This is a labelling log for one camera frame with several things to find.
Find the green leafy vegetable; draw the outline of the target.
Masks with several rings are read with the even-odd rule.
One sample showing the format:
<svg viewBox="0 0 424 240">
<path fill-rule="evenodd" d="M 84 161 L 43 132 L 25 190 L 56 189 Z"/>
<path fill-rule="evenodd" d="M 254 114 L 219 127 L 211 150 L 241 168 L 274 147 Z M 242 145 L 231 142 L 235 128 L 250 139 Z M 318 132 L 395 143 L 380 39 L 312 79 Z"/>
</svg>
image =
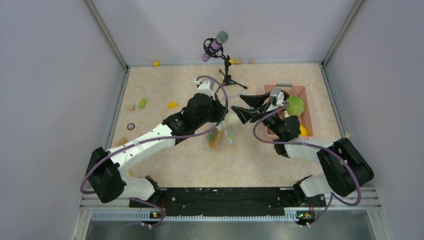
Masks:
<svg viewBox="0 0 424 240">
<path fill-rule="evenodd" d="M 212 131 L 210 131 L 206 135 L 206 139 L 208 140 L 208 142 L 213 143 L 215 139 L 217 138 L 218 133 L 219 133 L 219 130 L 217 128 L 214 128 Z"/>
</svg>

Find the clear zip bag blue zipper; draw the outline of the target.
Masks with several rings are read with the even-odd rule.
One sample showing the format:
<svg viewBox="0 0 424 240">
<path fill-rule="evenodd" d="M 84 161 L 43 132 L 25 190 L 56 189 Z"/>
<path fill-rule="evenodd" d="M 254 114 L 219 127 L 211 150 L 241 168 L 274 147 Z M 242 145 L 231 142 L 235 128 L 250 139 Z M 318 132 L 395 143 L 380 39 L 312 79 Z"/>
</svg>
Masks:
<svg viewBox="0 0 424 240">
<path fill-rule="evenodd" d="M 228 113 L 224 120 L 211 132 L 207 133 L 203 138 L 202 149 L 207 151 L 217 151 L 224 146 L 231 145 L 236 142 L 236 132 L 242 125 L 236 113 L 228 105 Z"/>
</svg>

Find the orange fried food piece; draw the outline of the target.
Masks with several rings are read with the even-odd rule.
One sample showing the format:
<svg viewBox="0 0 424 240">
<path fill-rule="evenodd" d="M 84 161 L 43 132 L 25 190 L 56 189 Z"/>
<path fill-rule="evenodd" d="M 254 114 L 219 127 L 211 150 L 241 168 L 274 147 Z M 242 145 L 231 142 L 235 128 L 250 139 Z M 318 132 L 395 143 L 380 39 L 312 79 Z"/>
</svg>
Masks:
<svg viewBox="0 0 424 240">
<path fill-rule="evenodd" d="M 209 145 L 209 147 L 211 148 L 211 149 L 215 149 L 216 147 L 217 147 L 217 145 L 219 144 L 219 142 L 220 142 L 220 139 L 221 139 L 221 137 L 224 135 L 224 131 L 223 130 L 219 130 L 219 133 L 218 133 L 218 135 L 217 135 L 217 137 L 216 137 L 216 139 L 215 139 L 215 141 L 214 142 L 209 142 L 208 141 L 208 145 Z"/>
</svg>

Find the green cabbage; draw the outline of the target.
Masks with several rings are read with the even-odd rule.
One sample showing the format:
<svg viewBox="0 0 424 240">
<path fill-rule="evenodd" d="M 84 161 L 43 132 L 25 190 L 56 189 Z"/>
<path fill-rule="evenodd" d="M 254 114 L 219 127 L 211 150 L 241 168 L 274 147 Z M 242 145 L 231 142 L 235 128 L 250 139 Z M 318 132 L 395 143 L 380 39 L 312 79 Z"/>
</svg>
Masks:
<svg viewBox="0 0 424 240">
<path fill-rule="evenodd" d="M 306 108 L 305 101 L 299 96 L 290 96 L 285 100 L 289 103 L 286 112 L 289 116 L 301 116 Z"/>
</svg>

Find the pink plastic perforated basket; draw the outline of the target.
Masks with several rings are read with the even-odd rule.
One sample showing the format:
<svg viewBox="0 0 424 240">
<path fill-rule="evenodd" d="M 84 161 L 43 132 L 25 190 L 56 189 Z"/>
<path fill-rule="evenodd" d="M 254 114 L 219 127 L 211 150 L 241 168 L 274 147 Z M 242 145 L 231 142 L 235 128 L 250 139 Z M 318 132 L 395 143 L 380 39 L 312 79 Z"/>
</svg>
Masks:
<svg viewBox="0 0 424 240">
<path fill-rule="evenodd" d="M 299 96 L 304 100 L 305 111 L 303 112 L 302 115 L 298 116 L 298 120 L 299 120 L 300 125 L 304 125 L 307 128 L 309 136 L 300 136 L 300 137 L 305 138 L 305 139 L 312 138 L 313 135 L 314 135 L 314 131 L 313 131 L 313 125 L 312 125 L 310 110 L 309 110 L 309 106 L 308 106 L 308 96 L 307 96 L 307 92 L 306 92 L 306 87 L 304 85 L 301 85 L 301 84 L 270 83 L 270 84 L 264 85 L 264 87 L 263 87 L 264 93 L 270 93 L 275 88 L 278 88 L 278 89 L 288 93 L 288 95 L 290 97 Z"/>
</svg>

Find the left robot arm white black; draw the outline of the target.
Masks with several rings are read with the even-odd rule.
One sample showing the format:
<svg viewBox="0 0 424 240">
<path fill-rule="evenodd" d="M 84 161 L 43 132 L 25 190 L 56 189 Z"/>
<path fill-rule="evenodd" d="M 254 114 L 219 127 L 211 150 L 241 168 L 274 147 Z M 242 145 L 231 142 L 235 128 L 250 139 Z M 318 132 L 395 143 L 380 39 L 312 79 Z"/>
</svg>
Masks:
<svg viewBox="0 0 424 240">
<path fill-rule="evenodd" d="M 160 202 L 160 193 L 147 179 L 125 175 L 130 168 L 146 158 L 188 138 L 198 136 L 196 131 L 206 123 L 218 126 L 228 113 L 229 102 L 221 104 L 217 96 L 196 93 L 181 111 L 165 118 L 154 129 L 116 148 L 95 149 L 90 156 L 83 182 L 89 182 L 91 191 L 80 186 L 83 194 L 96 194 L 101 203 L 110 203 L 126 193 L 139 196 L 149 207 Z"/>
</svg>

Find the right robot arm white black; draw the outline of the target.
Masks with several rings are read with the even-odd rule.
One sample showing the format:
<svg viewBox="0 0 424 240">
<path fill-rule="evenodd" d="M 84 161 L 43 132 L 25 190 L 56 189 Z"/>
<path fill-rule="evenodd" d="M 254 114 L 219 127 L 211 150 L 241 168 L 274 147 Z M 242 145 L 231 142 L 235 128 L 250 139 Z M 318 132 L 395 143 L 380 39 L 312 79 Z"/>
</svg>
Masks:
<svg viewBox="0 0 424 240">
<path fill-rule="evenodd" d="M 293 200 L 297 205 L 307 206 L 314 196 L 321 194 L 346 197 L 374 178 L 374 171 L 348 138 L 320 142 L 301 136 L 299 117 L 306 109 L 302 98 L 282 90 L 240 98 L 249 108 L 231 109 L 243 124 L 263 124 L 276 135 L 267 143 L 273 144 L 278 155 L 320 164 L 322 174 L 304 177 L 294 184 Z"/>
</svg>

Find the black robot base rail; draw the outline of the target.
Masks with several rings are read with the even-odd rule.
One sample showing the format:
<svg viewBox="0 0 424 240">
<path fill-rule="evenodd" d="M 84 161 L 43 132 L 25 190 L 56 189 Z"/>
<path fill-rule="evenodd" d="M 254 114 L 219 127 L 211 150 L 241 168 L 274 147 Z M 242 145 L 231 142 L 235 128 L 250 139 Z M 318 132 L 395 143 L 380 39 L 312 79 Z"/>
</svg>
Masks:
<svg viewBox="0 0 424 240">
<path fill-rule="evenodd" d="M 324 195 L 301 197 L 293 188 L 280 187 L 170 187 L 156 190 L 145 202 L 130 200 L 131 208 L 163 208 L 167 217 L 283 216 L 288 208 L 326 206 Z"/>
</svg>

